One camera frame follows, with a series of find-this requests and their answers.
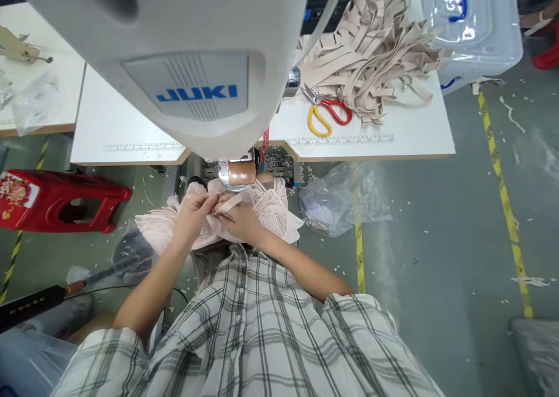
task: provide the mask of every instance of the fabric pile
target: fabric pile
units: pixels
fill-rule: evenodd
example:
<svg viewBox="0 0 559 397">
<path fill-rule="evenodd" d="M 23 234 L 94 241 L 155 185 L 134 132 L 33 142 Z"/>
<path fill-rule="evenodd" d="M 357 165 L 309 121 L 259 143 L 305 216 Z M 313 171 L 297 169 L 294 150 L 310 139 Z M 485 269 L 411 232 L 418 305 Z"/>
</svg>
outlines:
<svg viewBox="0 0 559 397">
<path fill-rule="evenodd" d="M 422 107 L 433 98 L 418 82 L 442 69 L 451 49 L 431 49 L 440 29 L 408 23 L 411 0 L 352 0 L 335 33 L 323 34 L 300 65 L 301 86 L 335 97 L 354 110 L 363 124 L 380 124 L 384 104 Z M 309 42 L 301 36 L 298 48 Z M 410 89 L 419 102 L 404 104 L 397 91 Z"/>
<path fill-rule="evenodd" d="M 204 192 L 224 194 L 227 191 L 218 179 L 210 181 L 207 190 L 204 186 L 194 182 L 188 186 L 185 198 Z M 192 249 L 201 249 L 217 243 L 221 239 L 232 243 L 241 243 L 242 241 L 231 234 L 215 217 L 216 214 L 227 213 L 241 201 L 252 203 L 260 223 L 281 239 L 288 243 L 295 243 L 299 239 L 297 230 L 304 222 L 288 210 L 285 181 L 281 178 L 274 178 L 273 189 L 267 190 L 262 183 L 256 180 L 247 190 L 234 195 L 225 202 L 214 215 L 208 215 L 200 236 L 194 242 Z M 163 253 L 171 242 L 173 228 L 180 211 L 179 199 L 176 195 L 173 195 L 167 200 L 166 207 L 152 210 L 146 215 L 136 216 L 138 229 L 158 254 Z"/>
</svg>

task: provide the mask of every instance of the red object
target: red object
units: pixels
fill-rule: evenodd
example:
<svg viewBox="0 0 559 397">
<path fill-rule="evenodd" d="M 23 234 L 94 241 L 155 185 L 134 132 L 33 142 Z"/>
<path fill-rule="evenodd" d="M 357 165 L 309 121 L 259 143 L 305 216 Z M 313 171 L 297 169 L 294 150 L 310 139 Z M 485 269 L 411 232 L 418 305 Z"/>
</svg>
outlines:
<svg viewBox="0 0 559 397">
<path fill-rule="evenodd" d="M 38 232 L 110 233 L 116 228 L 109 219 L 132 191 L 99 176 L 42 170 L 8 170 L 0 176 L 0 227 Z M 85 208 L 74 199 L 101 200 L 91 222 L 82 219 Z"/>
<path fill-rule="evenodd" d="M 555 33 L 555 43 L 547 51 L 534 56 L 534 58 L 532 58 L 532 63 L 536 68 L 546 70 L 559 65 L 559 22 L 549 24 L 536 34 L 544 31 L 552 31 Z"/>
<path fill-rule="evenodd" d="M 351 111 L 350 108 L 348 108 L 343 102 L 338 101 L 338 100 L 329 100 L 329 99 L 322 99 L 320 101 L 320 105 L 324 106 L 326 108 L 326 110 L 328 110 L 328 112 L 330 113 L 330 115 L 334 118 L 334 120 L 336 122 L 338 122 L 340 125 L 347 125 L 349 122 L 351 122 L 351 118 L 353 118 L 353 113 Z M 338 114 L 336 113 L 336 111 L 334 109 L 332 109 L 332 106 L 336 105 L 336 106 L 340 106 L 345 114 L 348 116 L 347 120 L 342 120 L 340 119 L 340 117 L 338 116 Z"/>
</svg>

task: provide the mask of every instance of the person's left hand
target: person's left hand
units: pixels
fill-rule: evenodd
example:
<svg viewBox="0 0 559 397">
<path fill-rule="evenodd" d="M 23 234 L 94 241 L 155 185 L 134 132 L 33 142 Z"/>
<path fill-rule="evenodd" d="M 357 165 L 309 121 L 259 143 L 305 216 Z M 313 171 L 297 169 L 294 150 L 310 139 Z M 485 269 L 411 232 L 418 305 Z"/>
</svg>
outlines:
<svg viewBox="0 0 559 397">
<path fill-rule="evenodd" d="M 208 193 L 198 193 L 183 199 L 171 243 L 179 247 L 187 246 L 190 248 L 200 235 L 206 216 L 211 212 L 216 202 L 217 195 L 209 195 Z"/>
</svg>

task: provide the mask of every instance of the white table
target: white table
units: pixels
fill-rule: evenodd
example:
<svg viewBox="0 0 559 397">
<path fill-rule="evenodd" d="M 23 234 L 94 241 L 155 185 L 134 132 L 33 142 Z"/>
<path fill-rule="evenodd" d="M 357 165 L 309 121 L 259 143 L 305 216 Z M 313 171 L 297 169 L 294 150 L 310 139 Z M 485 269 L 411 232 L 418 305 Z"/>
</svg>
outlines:
<svg viewBox="0 0 559 397">
<path fill-rule="evenodd" d="M 38 45 L 39 56 L 53 57 L 51 63 L 37 60 L 32 64 L 0 56 L 0 69 L 12 81 L 13 92 L 24 90 L 29 84 L 51 71 L 58 83 L 60 101 L 34 133 L 71 132 L 75 129 L 85 61 L 54 30 L 29 3 L 0 7 L 0 25 L 14 35 L 29 34 L 25 43 Z M 0 111 L 0 137 L 16 136 L 16 125 L 10 104 Z"/>
<path fill-rule="evenodd" d="M 419 0 L 412 0 L 408 13 L 415 20 L 422 19 Z M 270 123 L 270 145 L 285 147 L 295 161 L 436 158 L 454 154 L 437 73 L 429 73 L 422 83 L 433 93 L 430 104 L 422 108 L 387 105 L 381 126 L 362 127 L 357 117 L 349 125 L 340 126 L 325 115 L 333 128 L 326 141 L 314 136 L 307 127 L 310 102 L 301 95 L 285 100 Z M 416 101 L 412 93 L 404 93 L 402 100 Z M 316 128 L 321 130 L 318 122 Z M 391 140 L 348 141 L 364 137 Z M 309 139 L 316 142 L 309 144 Z M 150 145 L 165 148 L 151 149 Z M 83 165 L 181 164 L 188 153 L 91 67 L 87 68 L 70 161 Z"/>
</svg>

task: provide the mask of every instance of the sewing machine control panel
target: sewing machine control panel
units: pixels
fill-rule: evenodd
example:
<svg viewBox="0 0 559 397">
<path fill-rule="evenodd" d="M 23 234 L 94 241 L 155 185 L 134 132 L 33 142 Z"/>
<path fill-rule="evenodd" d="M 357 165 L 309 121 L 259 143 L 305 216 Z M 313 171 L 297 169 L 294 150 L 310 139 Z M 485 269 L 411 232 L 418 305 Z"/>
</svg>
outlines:
<svg viewBox="0 0 559 397">
<path fill-rule="evenodd" d="M 338 5 L 332 13 L 332 17 L 328 21 L 325 33 L 332 33 L 338 27 L 338 23 L 344 14 L 345 8 L 350 0 L 339 0 Z M 319 18 L 326 7 L 328 0 L 307 0 L 307 8 L 303 17 L 303 26 L 301 27 L 301 35 L 311 34 L 319 22 Z"/>
</svg>

